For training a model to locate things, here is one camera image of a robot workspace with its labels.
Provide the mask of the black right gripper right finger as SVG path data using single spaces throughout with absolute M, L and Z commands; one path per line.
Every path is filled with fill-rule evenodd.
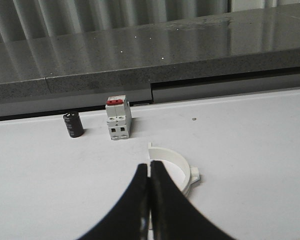
M 150 164 L 150 210 L 155 240 L 232 240 L 184 196 L 161 161 Z

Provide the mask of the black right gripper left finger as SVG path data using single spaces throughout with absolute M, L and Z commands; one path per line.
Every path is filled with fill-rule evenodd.
M 147 240 L 149 230 L 148 166 L 137 166 L 127 189 L 113 208 L 81 240 Z

